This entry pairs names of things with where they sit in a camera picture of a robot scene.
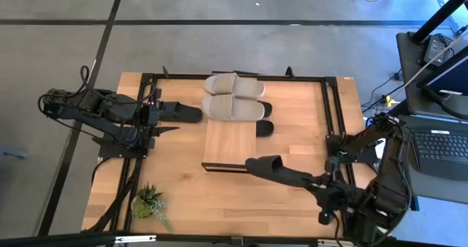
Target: computer monitor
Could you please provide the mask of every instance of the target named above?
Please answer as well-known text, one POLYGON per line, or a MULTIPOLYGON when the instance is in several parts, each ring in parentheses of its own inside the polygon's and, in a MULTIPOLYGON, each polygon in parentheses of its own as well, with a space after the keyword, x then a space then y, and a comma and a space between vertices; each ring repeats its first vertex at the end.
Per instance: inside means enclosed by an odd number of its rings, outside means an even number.
POLYGON ((436 94, 468 96, 468 46, 436 68, 418 85, 424 85, 436 94))

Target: wooden table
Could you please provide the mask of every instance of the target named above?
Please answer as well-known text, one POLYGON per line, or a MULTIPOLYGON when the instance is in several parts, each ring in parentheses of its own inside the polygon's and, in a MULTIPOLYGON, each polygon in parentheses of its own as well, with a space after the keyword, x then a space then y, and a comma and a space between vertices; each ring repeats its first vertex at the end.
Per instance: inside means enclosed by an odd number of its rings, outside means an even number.
MULTIPOLYGON (((123 73, 117 92, 136 98, 141 75, 123 73)), ((275 132, 271 137, 257 138, 256 152, 257 155, 281 154, 285 166, 319 175, 324 171, 327 134, 320 84, 301 87, 299 84, 306 83, 265 82, 263 99, 273 105, 269 120, 275 124, 275 132)), ((347 133, 356 134, 364 129, 364 124, 355 81, 351 77, 340 77, 338 84, 347 133)), ((162 89, 162 101, 178 101, 194 107, 201 107, 201 99, 206 95, 203 80, 160 79, 157 86, 162 89)), ((338 132, 333 103, 331 107, 333 125, 338 132)), ((154 183, 158 191, 164 192, 162 199, 168 205, 164 212, 174 227, 174 234, 334 237, 336 222, 328 226, 318 223, 320 208, 306 190, 249 174, 205 171, 201 167, 208 127, 205 116, 200 123, 161 122, 160 125, 181 128, 156 139, 155 149, 143 161, 139 186, 154 183)), ((94 225, 114 200, 122 162, 122 159, 111 159, 97 170, 83 229, 94 225)), ((375 176, 374 172, 365 164, 353 167, 357 185, 365 188, 375 176)), ((120 229, 126 208, 124 202, 118 221, 120 229)), ((130 231, 167 233, 153 216, 133 219, 130 231)))

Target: yellow object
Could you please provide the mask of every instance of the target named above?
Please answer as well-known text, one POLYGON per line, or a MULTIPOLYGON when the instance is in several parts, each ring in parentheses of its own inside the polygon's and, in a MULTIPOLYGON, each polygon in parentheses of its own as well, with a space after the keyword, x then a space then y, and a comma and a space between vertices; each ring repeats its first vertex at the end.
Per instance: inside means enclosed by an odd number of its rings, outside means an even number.
POLYGON ((398 101, 395 101, 395 100, 391 99, 390 96, 387 96, 386 99, 387 99, 387 104, 386 104, 387 107, 392 107, 393 104, 399 104, 400 103, 398 101))

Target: small plant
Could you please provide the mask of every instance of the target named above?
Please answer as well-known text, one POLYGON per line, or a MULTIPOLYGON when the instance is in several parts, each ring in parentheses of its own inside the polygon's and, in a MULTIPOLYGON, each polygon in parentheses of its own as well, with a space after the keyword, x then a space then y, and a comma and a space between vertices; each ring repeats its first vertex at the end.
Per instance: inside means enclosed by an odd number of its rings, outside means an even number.
POLYGON ((159 209, 166 208, 166 203, 159 200, 162 192, 156 193, 156 186, 146 184, 137 192, 137 196, 132 201, 132 215, 137 219, 144 219, 151 214, 155 215, 166 227, 167 231, 172 232, 173 227, 170 225, 166 216, 159 209))

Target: concrete floor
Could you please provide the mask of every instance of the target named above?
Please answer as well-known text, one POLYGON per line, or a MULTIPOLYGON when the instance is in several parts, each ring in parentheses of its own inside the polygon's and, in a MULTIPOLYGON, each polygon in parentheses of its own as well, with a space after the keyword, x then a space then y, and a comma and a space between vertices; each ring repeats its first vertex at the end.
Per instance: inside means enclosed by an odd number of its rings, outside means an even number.
MULTIPOLYGON (((113 0, 0 0, 0 18, 107 18, 113 0)), ((436 0, 122 0, 118 19, 425 20, 436 0)), ((102 26, 0 26, 0 144, 29 153, 0 161, 0 238, 30 236, 50 188, 68 130, 44 118, 37 97, 75 89, 80 65, 92 65, 102 26)), ((395 36, 412 27, 116 26, 97 87, 116 89, 121 72, 209 73, 243 70, 281 75, 352 76, 361 103, 399 70, 395 36)), ((448 29, 437 32, 451 34, 448 29)), ((376 96, 398 86, 390 82, 376 96)), ((78 232, 97 145, 80 136, 51 233, 78 232)), ((466 245, 468 206, 420 199, 397 238, 466 245)))

